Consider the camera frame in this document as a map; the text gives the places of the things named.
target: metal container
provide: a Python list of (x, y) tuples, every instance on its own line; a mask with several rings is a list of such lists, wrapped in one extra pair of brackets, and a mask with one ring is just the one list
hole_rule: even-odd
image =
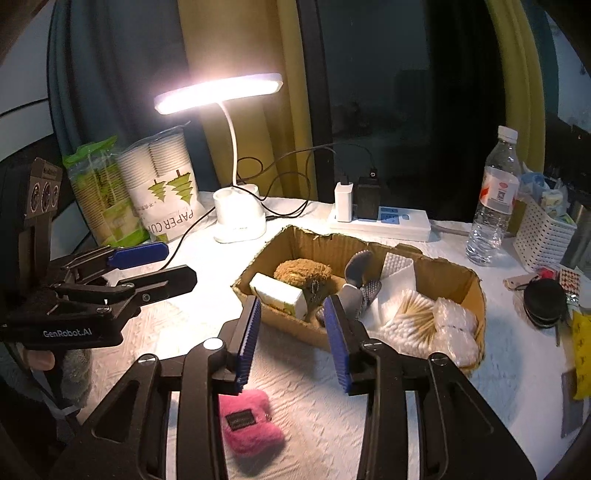
[(570, 217), (577, 224), (577, 231), (574, 233), (569, 247), (560, 262), (565, 267), (575, 268), (584, 259), (585, 252), (591, 241), (591, 208), (579, 202), (574, 202)]

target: white perforated basket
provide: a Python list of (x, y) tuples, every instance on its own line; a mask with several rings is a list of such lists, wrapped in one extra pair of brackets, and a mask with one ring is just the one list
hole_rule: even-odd
[(530, 198), (513, 245), (525, 269), (534, 271), (560, 263), (576, 229), (576, 225), (549, 217)]

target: bottle label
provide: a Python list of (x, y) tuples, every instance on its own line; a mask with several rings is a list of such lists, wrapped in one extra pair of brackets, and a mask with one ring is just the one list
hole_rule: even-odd
[(497, 212), (511, 214), (519, 190), (519, 179), (499, 168), (487, 167), (480, 190), (480, 202)]

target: lamp base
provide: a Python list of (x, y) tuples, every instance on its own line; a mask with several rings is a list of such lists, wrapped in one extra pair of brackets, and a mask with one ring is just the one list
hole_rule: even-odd
[[(259, 196), (254, 184), (241, 188)], [(217, 224), (213, 237), (221, 244), (254, 240), (267, 231), (265, 210), (261, 201), (253, 195), (234, 187), (220, 189), (213, 194), (216, 206)]]

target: black label patch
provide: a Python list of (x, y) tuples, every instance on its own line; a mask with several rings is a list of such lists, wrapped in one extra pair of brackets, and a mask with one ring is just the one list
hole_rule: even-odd
[(255, 416), (250, 408), (226, 415), (226, 421), (233, 432), (256, 424)]

